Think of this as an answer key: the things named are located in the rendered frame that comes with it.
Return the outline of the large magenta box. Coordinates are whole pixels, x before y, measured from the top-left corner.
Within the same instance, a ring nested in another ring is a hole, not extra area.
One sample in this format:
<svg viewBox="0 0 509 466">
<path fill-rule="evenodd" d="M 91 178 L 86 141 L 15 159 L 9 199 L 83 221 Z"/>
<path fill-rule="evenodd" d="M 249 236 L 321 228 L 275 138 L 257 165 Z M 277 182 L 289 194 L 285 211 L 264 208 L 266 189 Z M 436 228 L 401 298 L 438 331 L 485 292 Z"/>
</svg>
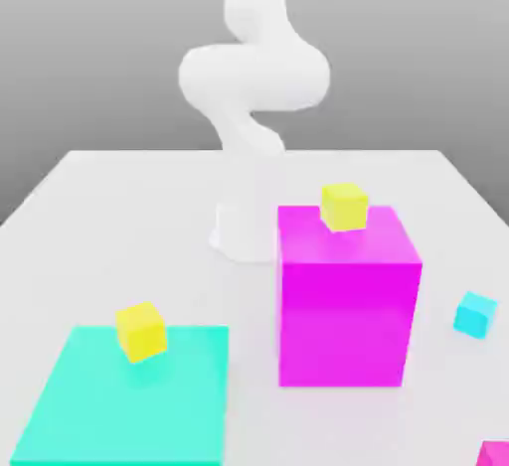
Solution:
<svg viewBox="0 0 509 466">
<path fill-rule="evenodd" d="M 333 233 L 316 206 L 278 209 L 278 381 L 398 387 L 423 263 L 393 208 Z"/>
</svg>

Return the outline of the small cyan cube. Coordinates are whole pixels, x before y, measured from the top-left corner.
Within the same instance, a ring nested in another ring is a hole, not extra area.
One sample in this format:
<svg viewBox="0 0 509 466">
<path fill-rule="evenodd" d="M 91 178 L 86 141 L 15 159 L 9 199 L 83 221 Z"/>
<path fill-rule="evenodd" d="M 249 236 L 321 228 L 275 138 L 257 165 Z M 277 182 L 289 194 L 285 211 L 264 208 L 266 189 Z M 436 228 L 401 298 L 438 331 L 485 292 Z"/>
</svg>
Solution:
<svg viewBox="0 0 509 466">
<path fill-rule="evenodd" d="M 497 306 L 496 300 L 471 291 L 466 292 L 457 306 L 453 329 L 475 339 L 484 339 Z"/>
</svg>

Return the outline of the small yellow cube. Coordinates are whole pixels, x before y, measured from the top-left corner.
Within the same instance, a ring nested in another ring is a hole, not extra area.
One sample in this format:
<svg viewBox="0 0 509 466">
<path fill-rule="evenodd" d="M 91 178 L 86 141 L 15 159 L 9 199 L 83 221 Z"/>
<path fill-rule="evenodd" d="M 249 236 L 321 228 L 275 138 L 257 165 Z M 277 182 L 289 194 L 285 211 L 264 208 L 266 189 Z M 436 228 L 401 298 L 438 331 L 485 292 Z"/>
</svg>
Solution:
<svg viewBox="0 0 509 466">
<path fill-rule="evenodd" d="M 119 345 L 131 364 L 167 351 L 164 320 L 151 302 L 142 302 L 115 313 Z"/>
<path fill-rule="evenodd" d="M 354 183 L 325 185 L 321 191 L 320 218 L 334 233 L 366 227 L 367 194 Z"/>
</svg>

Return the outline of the small pink cube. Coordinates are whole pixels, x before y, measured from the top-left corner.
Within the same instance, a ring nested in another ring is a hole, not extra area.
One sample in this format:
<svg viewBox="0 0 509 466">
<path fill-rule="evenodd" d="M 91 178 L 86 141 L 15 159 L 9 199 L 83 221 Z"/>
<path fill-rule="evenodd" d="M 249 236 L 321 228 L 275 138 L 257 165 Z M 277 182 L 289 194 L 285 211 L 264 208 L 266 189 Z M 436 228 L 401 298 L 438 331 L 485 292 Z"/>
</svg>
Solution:
<svg viewBox="0 0 509 466">
<path fill-rule="evenodd" d="M 509 440 L 484 440 L 475 466 L 509 466 Z"/>
</svg>

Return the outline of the large turquoise box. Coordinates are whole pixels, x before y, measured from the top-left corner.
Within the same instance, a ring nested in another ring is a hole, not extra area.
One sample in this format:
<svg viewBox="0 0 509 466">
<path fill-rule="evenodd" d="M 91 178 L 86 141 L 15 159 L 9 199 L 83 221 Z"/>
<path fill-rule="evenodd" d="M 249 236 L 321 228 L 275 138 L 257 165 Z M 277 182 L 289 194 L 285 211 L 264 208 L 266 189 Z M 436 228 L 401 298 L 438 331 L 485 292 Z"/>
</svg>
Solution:
<svg viewBox="0 0 509 466">
<path fill-rule="evenodd" d="M 223 466 L 229 330 L 166 334 L 132 364 L 114 328 L 73 328 L 10 466 Z"/>
</svg>

